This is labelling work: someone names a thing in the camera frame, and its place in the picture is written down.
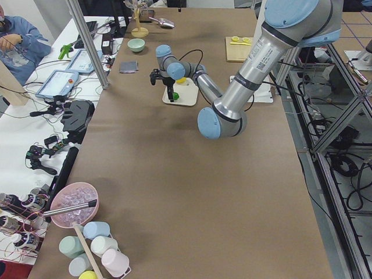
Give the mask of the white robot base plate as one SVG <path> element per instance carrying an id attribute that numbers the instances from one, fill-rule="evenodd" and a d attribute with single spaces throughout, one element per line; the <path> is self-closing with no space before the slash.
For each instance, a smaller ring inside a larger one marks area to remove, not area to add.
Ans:
<path id="1" fill-rule="evenodd" d="M 271 93 L 271 85 L 262 83 L 260 88 L 254 92 L 247 103 L 273 103 L 274 99 Z"/>

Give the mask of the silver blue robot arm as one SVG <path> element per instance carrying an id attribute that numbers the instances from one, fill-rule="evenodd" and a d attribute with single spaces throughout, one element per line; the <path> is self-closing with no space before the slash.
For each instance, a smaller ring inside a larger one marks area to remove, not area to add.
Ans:
<path id="1" fill-rule="evenodd" d="M 244 106 L 287 50 L 320 47 L 339 38 L 343 4 L 343 1 L 267 1 L 262 34 L 226 92 L 220 91 L 202 65 L 176 59 L 169 45 L 156 48 L 159 67 L 150 73 L 151 84 L 162 80 L 171 94 L 175 81 L 191 78 L 211 103 L 198 114 L 200 133 L 212 140 L 234 137 L 247 124 Z"/>

